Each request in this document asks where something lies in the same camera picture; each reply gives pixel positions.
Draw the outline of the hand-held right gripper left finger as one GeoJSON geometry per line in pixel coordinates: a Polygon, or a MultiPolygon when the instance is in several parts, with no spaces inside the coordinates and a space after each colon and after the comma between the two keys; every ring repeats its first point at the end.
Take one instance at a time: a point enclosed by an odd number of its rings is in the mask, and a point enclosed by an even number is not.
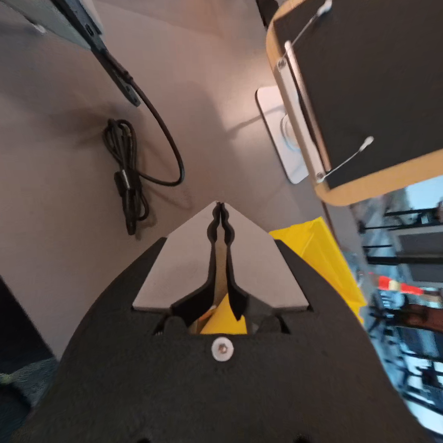
{"type": "Polygon", "coordinates": [[[181,318],[186,326],[213,305],[220,203],[212,202],[163,239],[132,307],[181,318]]]}

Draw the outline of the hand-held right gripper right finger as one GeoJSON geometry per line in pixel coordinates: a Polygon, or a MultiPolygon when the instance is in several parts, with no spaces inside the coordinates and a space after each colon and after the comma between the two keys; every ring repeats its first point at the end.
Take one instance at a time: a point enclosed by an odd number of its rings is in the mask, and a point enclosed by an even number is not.
{"type": "Polygon", "coordinates": [[[309,303],[274,238],[221,204],[230,308],[237,320],[305,311],[309,303]]]}

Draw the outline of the dark grey laptop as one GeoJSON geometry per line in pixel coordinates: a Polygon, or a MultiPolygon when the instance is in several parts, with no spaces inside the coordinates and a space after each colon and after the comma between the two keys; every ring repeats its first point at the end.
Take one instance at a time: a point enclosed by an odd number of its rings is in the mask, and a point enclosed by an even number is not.
{"type": "Polygon", "coordinates": [[[51,33],[92,52],[125,98],[135,107],[141,102],[130,76],[110,54],[93,1],[2,0],[40,32],[51,33]]]}

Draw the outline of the yellow plastic bin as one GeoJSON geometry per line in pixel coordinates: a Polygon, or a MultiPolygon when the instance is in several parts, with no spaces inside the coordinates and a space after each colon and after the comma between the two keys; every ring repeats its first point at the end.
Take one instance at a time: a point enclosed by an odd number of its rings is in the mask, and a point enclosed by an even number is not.
{"type": "MultiPolygon", "coordinates": [[[[321,275],[343,298],[359,322],[364,320],[360,313],[367,306],[362,291],[352,274],[333,234],[322,217],[302,224],[294,224],[280,230],[270,231],[275,239],[285,243],[297,253],[319,275],[321,275]]],[[[199,320],[201,335],[217,333],[245,335],[244,317],[236,320],[229,303],[229,293],[217,305],[213,305],[199,320]]]]}

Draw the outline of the orange traffic cone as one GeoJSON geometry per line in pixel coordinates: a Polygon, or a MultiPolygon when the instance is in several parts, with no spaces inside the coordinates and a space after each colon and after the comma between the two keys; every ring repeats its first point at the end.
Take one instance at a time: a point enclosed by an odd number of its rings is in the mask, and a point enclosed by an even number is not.
{"type": "Polygon", "coordinates": [[[422,296],[424,294],[424,290],[420,287],[408,285],[383,275],[377,275],[375,283],[381,291],[394,291],[413,296],[422,296]]]}

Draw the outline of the black faced wooden board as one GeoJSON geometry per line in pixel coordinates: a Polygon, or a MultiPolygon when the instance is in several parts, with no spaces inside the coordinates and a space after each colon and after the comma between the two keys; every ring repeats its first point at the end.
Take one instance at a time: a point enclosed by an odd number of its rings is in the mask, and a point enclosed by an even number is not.
{"type": "Polygon", "coordinates": [[[442,175],[442,1],[286,1],[266,36],[273,74],[286,41],[332,167],[324,184],[310,177],[321,200],[348,206],[442,175]]]}

